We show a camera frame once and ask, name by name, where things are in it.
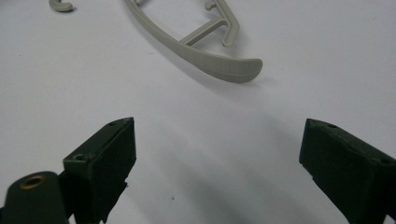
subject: white table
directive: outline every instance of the white table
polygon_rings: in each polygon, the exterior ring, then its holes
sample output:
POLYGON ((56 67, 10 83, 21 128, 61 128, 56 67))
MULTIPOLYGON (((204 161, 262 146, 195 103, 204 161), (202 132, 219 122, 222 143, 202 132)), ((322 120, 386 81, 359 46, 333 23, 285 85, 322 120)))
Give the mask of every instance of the white table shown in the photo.
MULTIPOLYGON (((181 38, 205 1, 147 1, 181 38)), ((0 2, 0 202, 111 120, 134 117, 137 162, 108 223, 333 224, 344 216, 298 162, 304 123, 340 126, 396 158, 396 2, 228 0, 241 25, 196 48, 260 58, 246 84, 208 76, 122 0, 0 2)))

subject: gray plastic clip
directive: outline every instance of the gray plastic clip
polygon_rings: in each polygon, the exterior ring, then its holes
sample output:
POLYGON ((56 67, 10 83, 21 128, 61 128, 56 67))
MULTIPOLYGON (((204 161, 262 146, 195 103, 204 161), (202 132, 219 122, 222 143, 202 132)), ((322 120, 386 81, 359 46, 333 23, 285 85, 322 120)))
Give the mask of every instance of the gray plastic clip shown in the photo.
POLYGON ((71 3, 61 3, 61 0, 49 0, 49 6, 59 12, 66 12, 73 10, 73 5, 71 3))
POLYGON ((239 32, 239 23, 224 0, 214 0, 214 2, 206 3, 206 10, 211 10, 215 7, 220 17, 209 21, 180 41, 175 40, 152 22, 139 8, 136 0, 126 1, 136 19, 149 33, 175 54, 208 73, 210 76, 229 82, 242 83, 252 80, 262 70, 262 60, 260 59, 229 58, 203 52, 191 47, 222 25, 227 26, 222 45, 228 47, 233 44, 239 32))

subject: plastic molded part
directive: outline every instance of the plastic molded part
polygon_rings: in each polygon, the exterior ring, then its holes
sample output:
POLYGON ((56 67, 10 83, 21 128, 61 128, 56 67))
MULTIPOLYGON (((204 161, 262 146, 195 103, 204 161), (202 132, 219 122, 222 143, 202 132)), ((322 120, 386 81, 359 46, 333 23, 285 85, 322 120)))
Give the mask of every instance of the plastic molded part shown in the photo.
POLYGON ((234 59, 210 54, 191 47, 191 45, 222 25, 227 26, 222 45, 228 47, 233 44, 239 31, 239 23, 224 0, 215 0, 214 2, 206 3, 205 8, 210 10, 216 7, 220 17, 204 24, 180 41, 175 40, 172 36, 154 24, 139 8, 135 0, 126 1, 129 3, 130 9, 136 19, 149 33, 175 54, 208 73, 210 76, 229 82, 242 83, 252 80, 262 70, 262 60, 260 59, 234 59))
POLYGON ((61 3, 61 0, 49 0, 49 6, 59 12, 73 10, 73 5, 71 3, 61 3))

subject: small hole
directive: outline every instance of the small hole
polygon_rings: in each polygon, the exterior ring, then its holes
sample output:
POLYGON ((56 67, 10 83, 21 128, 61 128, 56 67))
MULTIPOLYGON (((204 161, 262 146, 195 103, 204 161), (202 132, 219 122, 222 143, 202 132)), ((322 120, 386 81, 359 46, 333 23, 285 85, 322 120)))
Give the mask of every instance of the small hole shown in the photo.
POLYGON ((32 176, 29 179, 23 181, 20 185, 21 189, 33 189, 37 186, 40 186, 44 181, 46 177, 43 175, 36 175, 32 176))
POLYGON ((381 162, 386 165, 390 164, 390 160, 387 159, 382 159, 381 162))
POLYGON ((75 159, 76 159, 77 161, 85 161, 85 156, 82 155, 82 154, 79 154, 79 155, 75 156, 75 159))

